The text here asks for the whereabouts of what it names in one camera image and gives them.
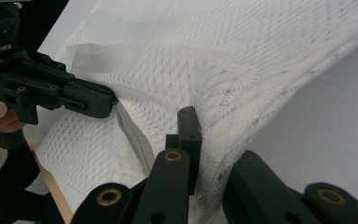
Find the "black handle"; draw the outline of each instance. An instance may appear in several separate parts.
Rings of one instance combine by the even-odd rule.
[[[22,129],[14,133],[0,133],[0,147],[3,149],[14,149],[22,146],[25,143]]]

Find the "wooden edge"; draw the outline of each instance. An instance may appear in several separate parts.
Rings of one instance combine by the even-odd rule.
[[[58,210],[61,213],[62,219],[65,224],[70,224],[72,218],[74,217],[74,213],[72,212],[71,207],[69,206],[68,202],[66,201],[65,197],[60,190],[60,187],[57,184],[53,174],[42,167],[39,162],[39,159],[36,157],[34,153],[34,144],[27,139],[28,145],[31,151],[34,154],[34,159],[39,167],[40,173],[42,174],[43,178],[45,179],[46,184],[48,185],[48,189],[50,190],[51,195],[53,196],[54,202],[57,204]]]

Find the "white mesh fabric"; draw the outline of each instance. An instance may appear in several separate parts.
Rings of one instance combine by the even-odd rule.
[[[357,45],[358,1],[102,0],[56,60],[114,90],[155,155],[176,133],[177,110],[196,107],[203,145],[190,223],[210,223],[250,141]],[[43,166],[85,195],[104,182],[138,183],[145,176],[115,113],[62,111],[36,149]]]

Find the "knitted cloth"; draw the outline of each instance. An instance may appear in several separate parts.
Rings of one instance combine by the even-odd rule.
[[[155,156],[176,133],[176,112],[195,106],[203,144],[189,222],[211,223],[255,135],[356,46],[358,1],[100,0],[55,59],[110,87]],[[28,133],[42,165],[75,190],[146,177],[116,110],[108,119],[49,113]]]

